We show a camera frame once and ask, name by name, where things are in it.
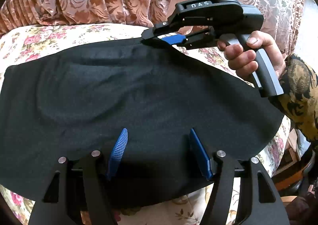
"floral cushion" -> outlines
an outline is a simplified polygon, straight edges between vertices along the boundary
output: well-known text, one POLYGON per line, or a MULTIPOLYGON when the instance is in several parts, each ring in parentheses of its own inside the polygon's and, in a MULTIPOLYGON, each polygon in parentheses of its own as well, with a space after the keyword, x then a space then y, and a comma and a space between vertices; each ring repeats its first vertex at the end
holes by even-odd
MULTIPOLYGON (((145 27, 121 24, 16 28, 0 39, 0 86, 2 86, 4 72, 8 66, 35 60, 81 44, 140 37, 144 29, 145 27)), ((190 57, 235 76, 235 72, 228 68, 227 60, 223 54, 216 48, 189 51, 184 48, 177 49, 190 57)), ((278 167, 284 153, 289 128, 290 121, 284 117, 273 140, 257 155, 270 176, 278 167)), ((240 179, 236 178, 227 224, 232 224, 236 217, 239 187, 240 179)), ((178 199, 153 206, 114 210, 114 215, 119 225, 198 224, 203 216, 212 188, 213 185, 210 185, 178 199)), ((1 185, 0 192, 21 223, 28 224, 34 202, 1 185)), ((83 212, 82 218, 85 224, 90 224, 87 213, 83 212)))

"clamp handle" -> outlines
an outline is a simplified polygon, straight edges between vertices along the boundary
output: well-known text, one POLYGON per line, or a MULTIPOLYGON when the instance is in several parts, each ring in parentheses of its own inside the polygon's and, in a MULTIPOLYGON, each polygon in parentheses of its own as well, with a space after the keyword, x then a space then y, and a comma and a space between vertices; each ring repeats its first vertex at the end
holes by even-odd
MULTIPOLYGON (((224 34, 220 36, 220 39, 225 41, 227 45, 239 43, 246 51, 252 49, 246 44, 249 36, 249 34, 224 34)), ((284 91, 279 84, 277 75, 267 53, 262 47, 255 52, 255 61, 258 63, 259 67, 252 73, 252 78, 254 86, 260 91, 261 97, 264 98, 283 94, 284 91)))

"gold patterned sleeve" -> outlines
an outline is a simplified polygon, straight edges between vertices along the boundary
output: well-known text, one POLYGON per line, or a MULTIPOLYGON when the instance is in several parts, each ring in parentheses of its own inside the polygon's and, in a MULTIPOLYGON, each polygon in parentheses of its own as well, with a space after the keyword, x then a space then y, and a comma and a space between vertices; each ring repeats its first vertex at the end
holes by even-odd
POLYGON ((296 128, 318 151, 318 76, 299 56, 286 58, 280 80, 283 95, 270 98, 272 104, 295 122, 296 128))

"screw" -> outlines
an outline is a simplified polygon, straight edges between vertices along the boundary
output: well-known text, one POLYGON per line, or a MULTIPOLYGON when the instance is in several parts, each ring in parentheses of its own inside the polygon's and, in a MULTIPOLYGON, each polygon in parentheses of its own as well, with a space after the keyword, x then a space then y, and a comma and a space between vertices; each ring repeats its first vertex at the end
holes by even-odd
POLYGON ((254 164, 257 164, 258 162, 260 162, 259 159, 256 158, 256 157, 251 158, 251 161, 252 161, 254 164))
POLYGON ((92 156, 93 157, 98 157, 100 154, 101 154, 101 152, 99 150, 92 151, 92 156))
POLYGON ((66 158, 65 158, 65 157, 60 157, 60 158, 58 159, 58 163, 61 163, 61 164, 63 164, 65 161, 66 161, 66 158))
POLYGON ((221 158, 225 157, 226 153, 223 150, 218 150, 217 155, 221 158))

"black fabric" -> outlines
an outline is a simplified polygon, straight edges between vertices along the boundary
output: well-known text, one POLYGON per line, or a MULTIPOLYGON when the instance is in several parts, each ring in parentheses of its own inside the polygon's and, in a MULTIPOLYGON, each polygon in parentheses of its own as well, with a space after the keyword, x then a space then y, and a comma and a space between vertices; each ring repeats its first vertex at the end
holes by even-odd
POLYGON ((0 184, 36 200, 61 156, 78 159, 129 139, 114 206, 163 202, 211 182, 187 135, 239 159, 259 153, 283 115, 243 81, 165 42, 141 38, 72 47, 7 69, 0 95, 0 184))

